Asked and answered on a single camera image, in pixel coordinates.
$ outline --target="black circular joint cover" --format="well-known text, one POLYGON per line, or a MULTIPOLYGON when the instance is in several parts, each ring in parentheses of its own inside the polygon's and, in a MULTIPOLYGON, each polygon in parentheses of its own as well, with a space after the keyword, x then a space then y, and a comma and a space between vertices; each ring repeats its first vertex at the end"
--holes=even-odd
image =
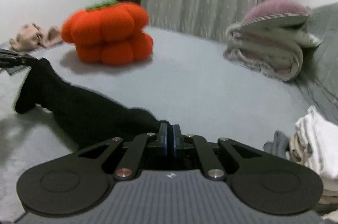
POLYGON ((323 192, 311 169, 281 159, 253 158, 231 177, 234 194, 258 211, 292 215, 312 209, 323 192))
POLYGON ((56 168, 44 164, 26 171, 16 184, 24 207, 36 214, 80 213, 99 203, 110 189, 108 176, 93 166, 56 168))

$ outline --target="metal screw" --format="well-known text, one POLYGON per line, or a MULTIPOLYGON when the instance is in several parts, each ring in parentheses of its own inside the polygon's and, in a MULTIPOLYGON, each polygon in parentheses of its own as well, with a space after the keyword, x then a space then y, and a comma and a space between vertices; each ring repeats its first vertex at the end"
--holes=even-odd
POLYGON ((115 174, 118 177, 128 177, 132 174, 132 170, 128 168, 120 168, 115 172, 115 174))
POLYGON ((210 169, 208 175, 213 178, 220 178, 224 175, 224 171, 218 168, 210 169))

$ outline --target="orange pumpkin plush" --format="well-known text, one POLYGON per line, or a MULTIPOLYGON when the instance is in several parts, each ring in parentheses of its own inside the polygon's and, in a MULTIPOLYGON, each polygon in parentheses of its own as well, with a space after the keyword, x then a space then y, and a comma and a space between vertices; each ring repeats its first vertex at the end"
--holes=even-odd
POLYGON ((138 4, 105 2, 72 14, 61 27, 61 37, 75 44, 82 62, 124 65, 152 54, 153 39, 142 32, 148 19, 138 4))

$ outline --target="white logo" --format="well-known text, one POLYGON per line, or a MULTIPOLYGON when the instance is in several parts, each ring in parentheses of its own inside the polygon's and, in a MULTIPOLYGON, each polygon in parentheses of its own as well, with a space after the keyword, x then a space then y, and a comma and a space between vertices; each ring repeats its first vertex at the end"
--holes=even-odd
POLYGON ((167 177, 169 177, 169 178, 174 178, 175 176, 176 176, 175 173, 168 173, 168 174, 167 174, 167 177))

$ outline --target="pink pillow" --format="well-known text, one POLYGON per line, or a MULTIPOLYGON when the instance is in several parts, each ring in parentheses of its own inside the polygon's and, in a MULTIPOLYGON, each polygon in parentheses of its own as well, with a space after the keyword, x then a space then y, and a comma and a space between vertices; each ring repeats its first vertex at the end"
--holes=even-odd
POLYGON ((309 11, 295 1, 266 0, 246 13, 242 28, 295 26, 306 22, 309 16, 309 11))

